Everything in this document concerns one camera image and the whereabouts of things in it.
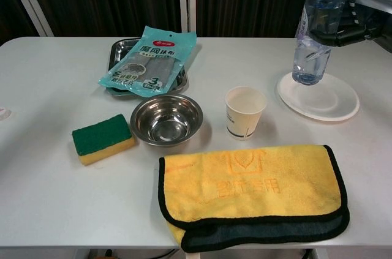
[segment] white paper cup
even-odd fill
[[[226,125],[229,134],[237,140],[250,138],[266,104],[266,97],[256,89],[238,86],[229,90],[226,94]]]

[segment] yellow sponge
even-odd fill
[[[117,154],[135,144],[122,114],[92,126],[74,130],[72,137],[83,165],[89,165]]]

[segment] metal tray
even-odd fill
[[[110,58],[109,58],[109,70],[112,69],[126,54],[132,49],[134,45],[139,41],[139,37],[136,39],[125,39],[119,40],[115,42],[111,46]],[[178,73],[176,80],[172,84],[170,91],[171,92],[180,92],[187,85],[188,78],[186,76],[185,69],[182,68]],[[112,94],[113,96],[136,96],[134,93],[116,88],[106,88],[106,90]]]

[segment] printed logo on towel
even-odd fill
[[[216,183],[219,198],[225,198],[243,193],[280,193],[281,189],[276,178],[219,181]]]
[[[229,170],[232,175],[249,175],[261,173],[264,151],[238,151],[230,155]]]
[[[155,40],[153,41],[154,46],[158,47],[174,47],[175,43],[168,42],[167,40]]]

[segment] red logo on package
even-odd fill
[[[158,47],[174,47],[174,43],[168,42],[167,40],[155,40],[153,44]]]

